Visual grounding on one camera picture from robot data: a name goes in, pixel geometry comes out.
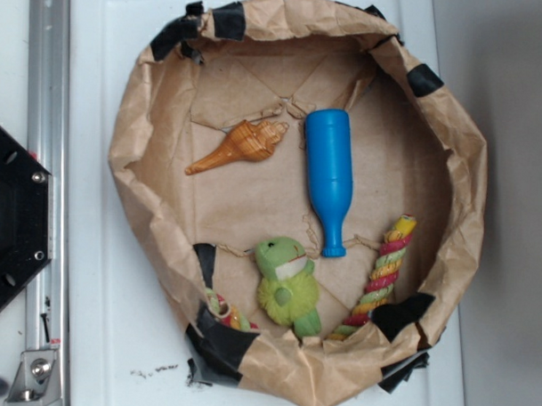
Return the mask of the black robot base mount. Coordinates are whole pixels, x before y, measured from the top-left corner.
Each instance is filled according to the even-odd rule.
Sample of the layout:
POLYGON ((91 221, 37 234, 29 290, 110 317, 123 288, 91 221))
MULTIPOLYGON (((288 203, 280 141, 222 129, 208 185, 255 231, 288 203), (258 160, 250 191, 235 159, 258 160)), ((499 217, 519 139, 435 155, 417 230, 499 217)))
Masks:
POLYGON ((49 262, 50 174, 0 126, 0 312, 49 262))

